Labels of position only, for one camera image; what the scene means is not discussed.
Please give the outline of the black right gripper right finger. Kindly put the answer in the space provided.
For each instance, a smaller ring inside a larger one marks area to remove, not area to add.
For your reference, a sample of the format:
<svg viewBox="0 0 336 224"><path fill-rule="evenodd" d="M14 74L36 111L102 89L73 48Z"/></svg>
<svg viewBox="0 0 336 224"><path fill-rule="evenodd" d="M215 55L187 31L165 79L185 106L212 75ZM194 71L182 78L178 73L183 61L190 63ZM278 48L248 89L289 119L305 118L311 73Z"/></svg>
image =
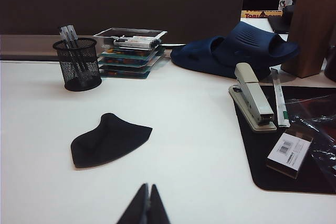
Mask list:
<svg viewBox="0 0 336 224"><path fill-rule="evenodd" d="M153 184L151 188L150 201L150 223L170 224L169 217L165 211L162 199L155 184Z"/></svg>

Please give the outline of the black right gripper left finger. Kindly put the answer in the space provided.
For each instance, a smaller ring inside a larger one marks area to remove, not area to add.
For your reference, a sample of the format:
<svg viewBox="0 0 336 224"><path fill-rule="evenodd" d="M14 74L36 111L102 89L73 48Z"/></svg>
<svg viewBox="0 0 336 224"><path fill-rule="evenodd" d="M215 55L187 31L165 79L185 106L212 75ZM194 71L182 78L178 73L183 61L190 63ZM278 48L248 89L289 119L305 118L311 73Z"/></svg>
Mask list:
<svg viewBox="0 0 336 224"><path fill-rule="evenodd" d="M132 223L144 224L148 222L147 211L150 206L149 186L147 183L142 184L131 202L123 212L117 224Z"/></svg>

